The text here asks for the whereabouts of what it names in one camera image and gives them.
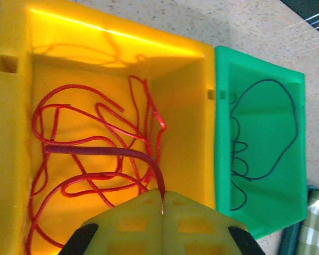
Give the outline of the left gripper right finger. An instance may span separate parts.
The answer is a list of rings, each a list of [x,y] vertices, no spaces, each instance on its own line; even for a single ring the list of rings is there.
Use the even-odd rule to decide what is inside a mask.
[[[264,254],[247,227],[176,192],[164,196],[162,254]]]

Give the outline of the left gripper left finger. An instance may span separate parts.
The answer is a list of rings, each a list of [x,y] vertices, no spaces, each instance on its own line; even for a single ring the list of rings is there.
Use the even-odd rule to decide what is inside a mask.
[[[85,221],[60,254],[161,254],[162,197],[158,189]]]

